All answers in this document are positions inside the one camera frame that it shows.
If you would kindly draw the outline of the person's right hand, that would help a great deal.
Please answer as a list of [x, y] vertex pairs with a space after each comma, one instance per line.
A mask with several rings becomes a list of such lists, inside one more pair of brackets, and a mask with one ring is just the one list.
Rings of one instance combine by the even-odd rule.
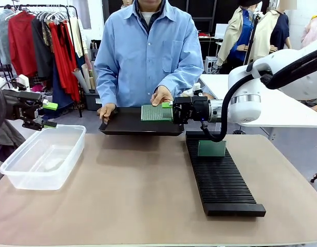
[[115, 108], [116, 105], [114, 103], [107, 103], [97, 110], [97, 115], [103, 123], [108, 124], [110, 120], [110, 115], [115, 110]]

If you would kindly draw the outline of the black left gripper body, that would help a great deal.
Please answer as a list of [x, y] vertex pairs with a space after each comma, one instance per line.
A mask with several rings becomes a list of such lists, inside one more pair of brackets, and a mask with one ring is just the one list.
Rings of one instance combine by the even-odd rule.
[[39, 117], [38, 110], [43, 108], [44, 97], [41, 94], [3, 90], [6, 103], [6, 119], [22, 120], [23, 128], [42, 129], [44, 121]]

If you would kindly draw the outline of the person's left hand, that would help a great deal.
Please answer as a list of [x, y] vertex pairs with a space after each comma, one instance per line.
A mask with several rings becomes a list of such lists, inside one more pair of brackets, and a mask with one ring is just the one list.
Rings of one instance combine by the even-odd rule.
[[151, 104], [154, 107], [164, 103], [173, 101], [171, 92], [167, 87], [160, 85], [156, 88], [155, 92], [152, 94]]

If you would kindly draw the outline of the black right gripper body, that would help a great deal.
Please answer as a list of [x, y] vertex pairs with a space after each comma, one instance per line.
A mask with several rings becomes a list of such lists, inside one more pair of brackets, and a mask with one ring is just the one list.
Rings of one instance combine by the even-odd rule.
[[173, 101], [173, 123], [188, 124], [188, 120], [208, 121], [210, 101], [206, 96], [177, 97]]

